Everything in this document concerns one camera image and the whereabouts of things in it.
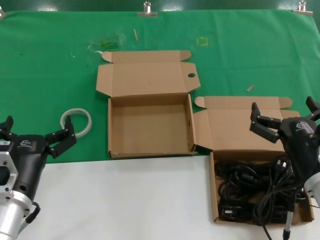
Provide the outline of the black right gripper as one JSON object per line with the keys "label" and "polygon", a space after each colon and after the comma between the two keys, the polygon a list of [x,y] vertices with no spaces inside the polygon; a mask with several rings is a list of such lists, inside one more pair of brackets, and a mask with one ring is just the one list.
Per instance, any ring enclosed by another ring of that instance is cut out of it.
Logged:
{"label": "black right gripper", "polygon": [[305,183],[320,171],[320,137],[316,134],[317,124],[312,121],[320,119],[320,103],[308,96],[306,106],[310,110],[307,117],[289,117],[281,120],[261,115],[257,103],[253,102],[249,128],[251,132],[273,144],[278,139],[281,140],[301,183]]}

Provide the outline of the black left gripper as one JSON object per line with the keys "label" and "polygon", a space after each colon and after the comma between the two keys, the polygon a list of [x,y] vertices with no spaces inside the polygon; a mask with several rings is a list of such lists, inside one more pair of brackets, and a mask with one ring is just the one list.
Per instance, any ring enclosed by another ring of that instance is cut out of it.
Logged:
{"label": "black left gripper", "polygon": [[13,162],[18,172],[13,190],[34,201],[48,154],[56,159],[77,143],[74,126],[67,116],[64,129],[43,136],[14,134],[13,124],[11,115],[0,124],[0,139],[13,142]]}

